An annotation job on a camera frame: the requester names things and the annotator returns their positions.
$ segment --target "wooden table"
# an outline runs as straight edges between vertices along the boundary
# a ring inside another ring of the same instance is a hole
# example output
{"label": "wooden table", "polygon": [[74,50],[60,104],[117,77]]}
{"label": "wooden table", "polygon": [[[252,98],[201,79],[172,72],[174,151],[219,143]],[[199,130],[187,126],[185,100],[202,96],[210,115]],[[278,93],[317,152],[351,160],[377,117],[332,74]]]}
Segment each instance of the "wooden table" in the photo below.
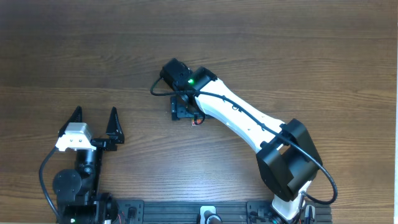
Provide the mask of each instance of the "wooden table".
{"label": "wooden table", "polygon": [[[271,199],[241,138],[217,120],[173,122],[169,99],[149,94],[172,57],[307,126],[338,185],[335,223],[392,223],[397,3],[354,0],[1,1],[0,221],[54,222],[38,169],[77,105],[96,136],[116,106],[126,134],[104,155],[103,192]],[[74,160],[51,158],[50,193]],[[309,192],[331,197],[321,174]]]}

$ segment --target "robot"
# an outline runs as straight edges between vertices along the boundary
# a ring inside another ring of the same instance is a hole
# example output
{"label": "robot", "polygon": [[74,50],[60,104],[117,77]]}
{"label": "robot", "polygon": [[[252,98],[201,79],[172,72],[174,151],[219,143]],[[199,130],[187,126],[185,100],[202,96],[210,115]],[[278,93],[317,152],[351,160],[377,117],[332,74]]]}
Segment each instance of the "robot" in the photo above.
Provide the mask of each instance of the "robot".
{"label": "robot", "polygon": [[[156,93],[154,88],[161,80],[173,91]],[[103,152],[116,151],[117,144],[124,143],[124,133],[114,107],[106,129],[109,139],[93,138],[88,125],[82,122],[78,106],[59,130],[58,141],[39,170],[44,195],[59,223],[332,223],[330,204],[337,198],[337,187],[300,121],[284,123],[271,118],[236,96],[209,69],[200,67],[192,71],[176,58],[163,66],[150,92],[155,96],[171,96],[172,120],[193,118],[193,124],[199,125],[206,118],[215,118],[243,138],[255,152],[261,179],[274,193],[274,199],[271,202],[144,202],[116,200],[110,193],[99,194]],[[53,191],[58,205],[55,208],[45,189],[43,169],[55,151],[66,149],[76,151],[75,168],[62,170],[54,177]],[[306,193],[318,170],[333,187],[333,196],[328,201]]]}

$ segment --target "table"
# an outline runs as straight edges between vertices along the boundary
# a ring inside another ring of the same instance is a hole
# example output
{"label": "table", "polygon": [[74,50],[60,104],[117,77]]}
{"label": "table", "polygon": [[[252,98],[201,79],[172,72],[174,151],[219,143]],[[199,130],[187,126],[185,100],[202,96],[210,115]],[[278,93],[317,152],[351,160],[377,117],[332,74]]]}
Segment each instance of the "table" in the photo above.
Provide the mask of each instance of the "table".
{"label": "table", "polygon": [[[95,136],[117,107],[126,135],[104,155],[102,192],[271,199],[242,139],[217,120],[171,121],[169,99],[149,94],[173,57],[306,125],[338,185],[335,223],[392,223],[397,3],[354,0],[1,1],[0,221],[55,221],[38,169],[77,105]],[[74,160],[59,152],[47,164],[53,200],[54,175]],[[309,192],[331,197],[321,174]]]}

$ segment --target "wood grain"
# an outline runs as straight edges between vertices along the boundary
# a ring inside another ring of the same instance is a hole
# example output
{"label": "wood grain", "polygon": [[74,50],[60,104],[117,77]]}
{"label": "wood grain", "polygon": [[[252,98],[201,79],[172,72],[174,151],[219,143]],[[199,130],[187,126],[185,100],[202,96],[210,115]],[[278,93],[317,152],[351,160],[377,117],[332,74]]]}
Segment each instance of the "wood grain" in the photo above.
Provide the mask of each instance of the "wood grain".
{"label": "wood grain", "polygon": [[[392,223],[396,23],[392,0],[0,1],[0,221],[55,220],[37,171],[77,105],[96,136],[116,106],[126,133],[104,156],[103,192],[271,199],[242,139],[215,120],[172,122],[169,99],[149,94],[177,57],[307,126],[338,185],[335,223]],[[56,153],[47,164],[53,199],[53,176],[74,158]],[[309,191],[331,195],[322,175]]]}

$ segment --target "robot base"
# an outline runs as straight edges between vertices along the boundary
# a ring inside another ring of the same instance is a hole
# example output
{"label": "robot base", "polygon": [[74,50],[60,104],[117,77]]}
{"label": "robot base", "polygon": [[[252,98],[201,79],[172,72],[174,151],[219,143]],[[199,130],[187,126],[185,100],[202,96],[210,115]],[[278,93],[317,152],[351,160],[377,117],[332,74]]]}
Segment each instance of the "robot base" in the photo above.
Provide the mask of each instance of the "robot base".
{"label": "robot base", "polygon": [[[292,224],[283,222],[271,208],[270,201],[249,202],[144,202],[117,200],[121,223],[125,224],[198,224],[200,207],[215,206],[217,215],[228,224]],[[332,224],[331,208],[306,202],[315,207],[315,220],[311,224]],[[305,212],[301,214],[305,223]]]}

